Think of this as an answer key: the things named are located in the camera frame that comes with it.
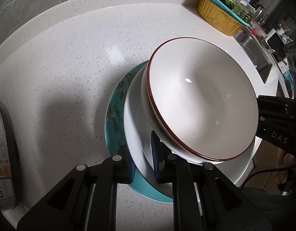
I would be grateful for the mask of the person's right hand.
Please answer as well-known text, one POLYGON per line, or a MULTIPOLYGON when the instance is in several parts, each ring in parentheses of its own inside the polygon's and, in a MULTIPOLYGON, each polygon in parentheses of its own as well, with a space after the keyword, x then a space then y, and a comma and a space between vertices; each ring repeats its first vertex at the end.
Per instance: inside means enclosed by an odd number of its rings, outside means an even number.
POLYGON ((276 183, 280 191, 293 190, 296 188, 296 157, 283 150, 279 150, 277 168, 286 168, 285 171, 276 173, 276 183))

